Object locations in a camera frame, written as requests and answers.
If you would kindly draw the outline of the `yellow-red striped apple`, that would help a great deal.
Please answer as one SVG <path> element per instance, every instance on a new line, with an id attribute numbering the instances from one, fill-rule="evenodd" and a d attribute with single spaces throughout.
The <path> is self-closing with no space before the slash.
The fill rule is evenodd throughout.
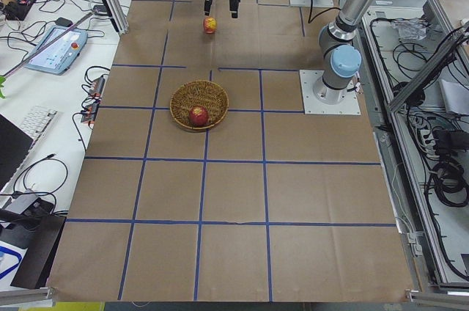
<path id="1" fill-rule="evenodd" d="M 205 34 L 214 34 L 217 30 L 217 20 L 214 17 L 207 16 L 202 22 L 202 27 Z"/>

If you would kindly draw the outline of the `round wicker basket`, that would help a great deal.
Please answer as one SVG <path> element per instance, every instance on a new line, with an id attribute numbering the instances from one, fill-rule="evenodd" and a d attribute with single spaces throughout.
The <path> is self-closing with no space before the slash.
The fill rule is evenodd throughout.
<path id="1" fill-rule="evenodd" d="M 194 125 L 190 113 L 194 107 L 207 111 L 207 121 Z M 224 120 L 229 108 L 228 95 L 223 87 L 208 80 L 195 80 L 179 87 L 170 99 L 173 121 L 187 131 L 200 132 L 214 128 Z"/>

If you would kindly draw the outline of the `dark red basket apple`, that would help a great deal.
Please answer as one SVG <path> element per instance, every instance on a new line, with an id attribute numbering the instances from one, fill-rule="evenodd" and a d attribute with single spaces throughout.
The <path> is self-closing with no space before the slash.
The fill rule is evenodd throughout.
<path id="1" fill-rule="evenodd" d="M 190 109 L 188 119 L 193 127 L 201 128 L 208 124 L 208 110 L 203 106 L 194 106 Z"/>

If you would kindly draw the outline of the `long metal rod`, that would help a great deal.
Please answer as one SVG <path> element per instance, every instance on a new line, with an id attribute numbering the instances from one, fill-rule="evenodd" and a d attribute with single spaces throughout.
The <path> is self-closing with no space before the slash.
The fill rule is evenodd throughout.
<path id="1" fill-rule="evenodd" d="M 94 15 L 94 12 L 88 12 L 78 20 L 76 23 L 72 24 L 71 26 L 52 26 L 43 39 L 38 43 L 38 45 L 32 50 L 31 53 L 18 65 L 14 66 L 11 70 L 6 72 L 4 75 L 1 75 L 1 83 L 5 82 L 9 77 L 11 77 L 14 73 L 19 71 L 21 68 L 25 67 L 26 64 L 33 58 L 35 58 L 38 54 L 44 51 L 47 47 L 53 45 L 58 39 L 60 39 L 64 34 L 66 34 L 70 30 L 78 29 L 78 26 L 81 25 L 84 21 L 88 20 Z"/>

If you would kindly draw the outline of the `blue teach pendant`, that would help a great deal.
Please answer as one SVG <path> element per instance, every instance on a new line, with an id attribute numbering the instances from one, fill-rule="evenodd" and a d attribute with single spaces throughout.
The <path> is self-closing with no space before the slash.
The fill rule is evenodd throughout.
<path id="1" fill-rule="evenodd" d="M 80 54 L 86 45 L 88 32 L 84 29 L 68 31 L 53 45 L 31 59 L 25 66 L 30 70 L 61 75 Z"/>

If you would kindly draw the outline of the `white keyboard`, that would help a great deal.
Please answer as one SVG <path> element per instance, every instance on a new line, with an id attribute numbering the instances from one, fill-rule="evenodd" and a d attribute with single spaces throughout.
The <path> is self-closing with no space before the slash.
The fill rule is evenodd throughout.
<path id="1" fill-rule="evenodd" d="M 48 127 L 57 116 L 58 111 L 44 106 L 33 106 L 22 123 L 19 125 L 20 136 L 22 139 L 29 137 L 31 144 L 28 152 L 31 152 L 34 146 L 39 142 L 43 135 L 47 132 Z"/>

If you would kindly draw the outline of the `black laptop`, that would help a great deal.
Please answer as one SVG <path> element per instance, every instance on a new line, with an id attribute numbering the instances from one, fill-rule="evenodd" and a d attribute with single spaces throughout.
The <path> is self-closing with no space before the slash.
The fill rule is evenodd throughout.
<path id="1" fill-rule="evenodd" d="M 4 188 L 26 159 L 33 139 L 1 115 L 1 188 Z"/>

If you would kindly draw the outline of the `grey adapter box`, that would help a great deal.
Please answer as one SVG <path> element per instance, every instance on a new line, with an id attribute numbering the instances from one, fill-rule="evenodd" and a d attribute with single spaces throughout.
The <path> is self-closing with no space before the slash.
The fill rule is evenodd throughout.
<path id="1" fill-rule="evenodd" d="M 42 216 L 52 211 L 53 204 L 36 194 L 23 194 L 9 203 L 5 210 L 25 216 Z"/>

